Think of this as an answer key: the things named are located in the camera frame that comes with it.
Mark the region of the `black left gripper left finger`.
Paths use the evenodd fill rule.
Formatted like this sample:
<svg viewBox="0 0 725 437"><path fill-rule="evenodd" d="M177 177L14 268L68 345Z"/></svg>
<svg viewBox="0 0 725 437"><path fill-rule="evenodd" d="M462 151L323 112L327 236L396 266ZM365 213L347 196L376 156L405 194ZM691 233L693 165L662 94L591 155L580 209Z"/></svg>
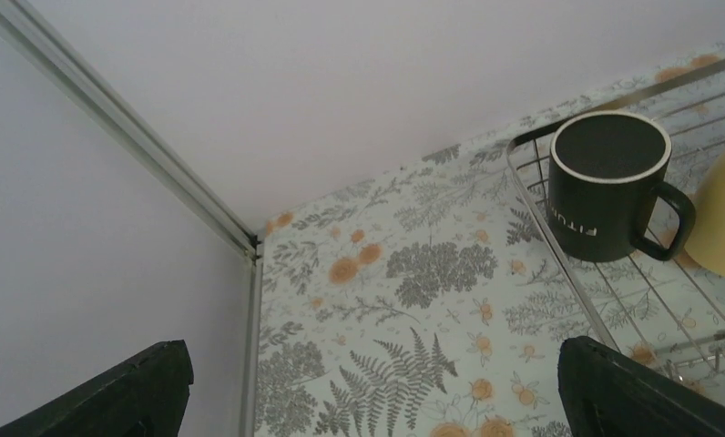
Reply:
<svg viewBox="0 0 725 437"><path fill-rule="evenodd" d="M1 426L0 436L177 436L193 382L186 342L160 341Z"/></svg>

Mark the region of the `yellow mug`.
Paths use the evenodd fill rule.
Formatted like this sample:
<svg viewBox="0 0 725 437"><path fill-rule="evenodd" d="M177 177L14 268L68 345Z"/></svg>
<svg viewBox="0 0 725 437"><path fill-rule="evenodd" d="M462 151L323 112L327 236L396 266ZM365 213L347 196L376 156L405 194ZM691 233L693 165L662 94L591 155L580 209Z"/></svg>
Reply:
<svg viewBox="0 0 725 437"><path fill-rule="evenodd" d="M697 219L685 250L702 268L725 278L725 151L699 185L694 205Z"/></svg>

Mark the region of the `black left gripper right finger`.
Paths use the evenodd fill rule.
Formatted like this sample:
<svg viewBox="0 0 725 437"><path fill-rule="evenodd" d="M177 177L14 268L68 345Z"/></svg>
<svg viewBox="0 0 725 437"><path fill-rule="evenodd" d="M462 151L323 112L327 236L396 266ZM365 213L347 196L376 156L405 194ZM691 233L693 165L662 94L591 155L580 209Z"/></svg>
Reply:
<svg viewBox="0 0 725 437"><path fill-rule="evenodd" d="M574 436L725 436L725 406L590 337L562 343L557 378Z"/></svg>

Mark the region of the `black mug with white text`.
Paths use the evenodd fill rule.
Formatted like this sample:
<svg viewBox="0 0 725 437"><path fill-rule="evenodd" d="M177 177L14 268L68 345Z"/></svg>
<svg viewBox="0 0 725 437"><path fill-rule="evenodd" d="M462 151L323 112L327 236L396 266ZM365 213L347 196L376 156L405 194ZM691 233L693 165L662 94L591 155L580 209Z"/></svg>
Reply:
<svg viewBox="0 0 725 437"><path fill-rule="evenodd" d="M666 172L672 140L657 122L630 112L594 111L569 119L551 138L547 223L560 248L588 262L612 262L636 250L668 261L683 250L696 209ZM658 201L677 215L671 242L647 235Z"/></svg>

